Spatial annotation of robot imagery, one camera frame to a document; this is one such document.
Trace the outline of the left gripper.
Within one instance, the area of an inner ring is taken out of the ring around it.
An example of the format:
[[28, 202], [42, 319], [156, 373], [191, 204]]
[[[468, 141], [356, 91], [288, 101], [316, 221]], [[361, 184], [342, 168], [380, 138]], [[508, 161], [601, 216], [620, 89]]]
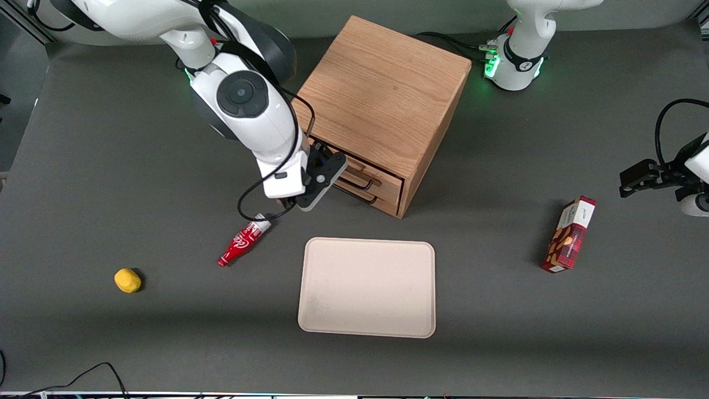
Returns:
[[697, 192], [707, 192], [708, 182], [708, 141], [707, 133], [684, 145], [673, 161], [665, 161], [659, 135], [656, 135], [656, 156], [666, 177], [671, 182], [659, 181], [656, 161], [643, 160], [619, 174], [620, 197], [628, 198], [636, 192], [661, 190], [673, 187], [674, 183]]

